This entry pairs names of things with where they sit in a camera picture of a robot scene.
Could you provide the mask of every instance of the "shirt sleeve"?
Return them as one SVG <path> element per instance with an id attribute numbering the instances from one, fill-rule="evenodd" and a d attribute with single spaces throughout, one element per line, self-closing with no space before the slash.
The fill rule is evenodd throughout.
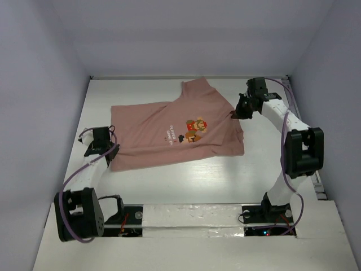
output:
<path id="1" fill-rule="evenodd" d="M 215 91 L 211 87 L 205 77 L 201 77 L 189 82 L 182 82 L 182 95 L 184 98 L 199 98 L 203 95 L 210 94 Z"/>

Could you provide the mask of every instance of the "white table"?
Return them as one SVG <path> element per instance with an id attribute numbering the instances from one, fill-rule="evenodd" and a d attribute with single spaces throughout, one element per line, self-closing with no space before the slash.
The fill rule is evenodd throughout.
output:
<path id="1" fill-rule="evenodd" d="M 112 105 L 177 99 L 181 81 L 91 80 L 77 134 L 85 127 L 110 125 Z M 246 91 L 245 79 L 209 83 L 233 106 L 238 93 Z M 286 99 L 282 87 L 274 82 L 267 86 Z M 106 172 L 97 194 L 120 194 L 125 204 L 259 203 L 281 170 L 280 134 L 257 113 L 241 126 L 244 156 Z M 75 138 L 66 176 L 80 167 L 85 149 Z M 143 237 L 61 243 L 52 206 L 34 270 L 357 270 L 333 202 L 318 202 L 310 179 L 299 192 L 306 207 L 298 239 Z M 291 206 L 297 214 L 297 197 Z"/>

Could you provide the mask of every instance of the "gray wall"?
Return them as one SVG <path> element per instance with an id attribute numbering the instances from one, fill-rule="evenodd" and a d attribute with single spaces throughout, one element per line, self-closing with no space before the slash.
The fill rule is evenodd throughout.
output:
<path id="1" fill-rule="evenodd" d="M 333 0 L 51 0 L 91 75 L 285 75 Z"/>
<path id="2" fill-rule="evenodd" d="M 0 0 L 0 269 L 31 270 L 89 82 L 46 0 Z"/>
<path id="3" fill-rule="evenodd" d="M 361 1 L 337 0 L 292 73 L 302 118 L 325 132 L 320 172 L 361 267 Z"/>

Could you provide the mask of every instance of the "folded fabric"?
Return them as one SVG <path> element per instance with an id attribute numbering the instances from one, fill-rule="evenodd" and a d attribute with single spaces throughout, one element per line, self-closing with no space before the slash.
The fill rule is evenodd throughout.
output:
<path id="1" fill-rule="evenodd" d="M 112 106 L 120 150 L 111 170 L 243 155 L 243 131 L 231 118 L 233 110 L 204 77 L 183 82 L 173 102 Z"/>

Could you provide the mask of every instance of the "pink shirt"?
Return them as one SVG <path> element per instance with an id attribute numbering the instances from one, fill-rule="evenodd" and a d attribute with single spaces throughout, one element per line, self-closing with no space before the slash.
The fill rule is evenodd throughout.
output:
<path id="1" fill-rule="evenodd" d="M 173 102 L 112 106 L 120 150 L 111 170 L 243 155 L 243 131 L 231 118 L 233 110 L 204 77 L 183 82 Z"/>

